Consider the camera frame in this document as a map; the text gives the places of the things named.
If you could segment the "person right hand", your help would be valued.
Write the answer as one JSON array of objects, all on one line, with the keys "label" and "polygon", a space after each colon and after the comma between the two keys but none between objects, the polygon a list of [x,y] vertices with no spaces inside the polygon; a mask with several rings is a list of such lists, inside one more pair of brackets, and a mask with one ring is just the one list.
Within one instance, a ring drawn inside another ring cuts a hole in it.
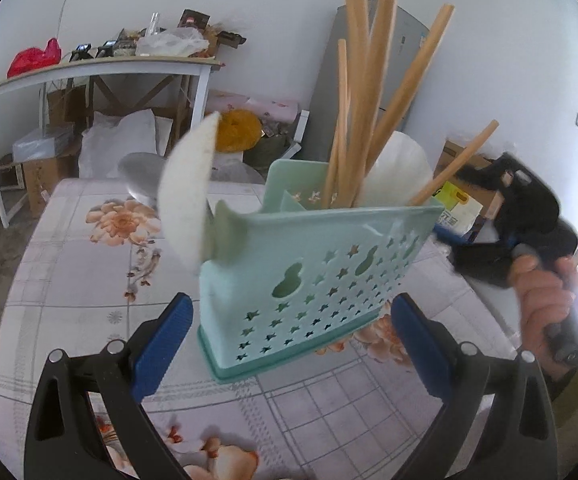
[{"label": "person right hand", "polygon": [[571,257],[558,259],[554,268],[554,272],[542,270],[536,257],[522,255],[514,259],[508,281],[520,304],[522,348],[534,354],[546,376],[559,380],[571,367],[554,360],[544,330],[568,317],[578,289],[578,271]]}]

